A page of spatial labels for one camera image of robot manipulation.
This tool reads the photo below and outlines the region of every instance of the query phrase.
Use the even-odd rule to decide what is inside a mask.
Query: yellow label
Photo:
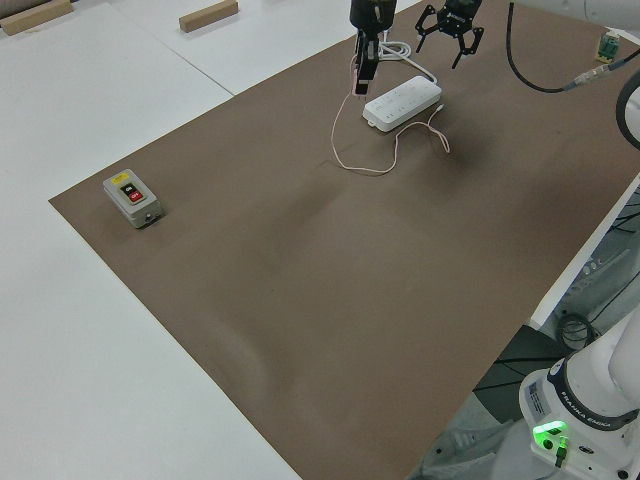
[[[127,172],[122,172],[116,175],[115,177],[113,177],[111,179],[111,183],[113,183],[114,185],[117,185],[119,183],[124,182],[127,178],[129,178],[129,175],[127,174]]]

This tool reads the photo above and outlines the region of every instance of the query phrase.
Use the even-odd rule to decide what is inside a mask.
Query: red button
[[[138,200],[142,200],[142,194],[139,191],[134,191],[129,194],[129,200],[132,202],[137,202]]]

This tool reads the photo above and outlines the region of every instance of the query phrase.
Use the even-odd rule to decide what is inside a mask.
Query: white power strip
[[[383,132],[393,130],[440,100],[442,89],[425,77],[404,82],[364,106],[362,116]]]

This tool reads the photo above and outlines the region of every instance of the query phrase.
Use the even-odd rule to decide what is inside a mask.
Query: white tabletop
[[[81,0],[0,33],[2,478],[298,478],[47,203],[354,33],[347,0],[241,0],[232,18],[179,30],[212,3]]]

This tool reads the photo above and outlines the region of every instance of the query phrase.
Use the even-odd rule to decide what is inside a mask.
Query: brown mat
[[[335,166],[350,40],[51,201],[305,480],[408,474],[638,172],[614,123],[631,69],[533,92],[508,71],[506,4],[485,3],[477,56],[451,71],[457,43],[433,35],[417,57],[440,77],[451,155],[416,129],[387,176]],[[395,38],[415,38],[423,6]],[[592,65],[600,29],[516,14],[533,80]],[[414,75],[384,64],[377,90]],[[362,106],[338,148],[381,167],[393,137]],[[143,231],[102,192],[127,167],[168,210]]]

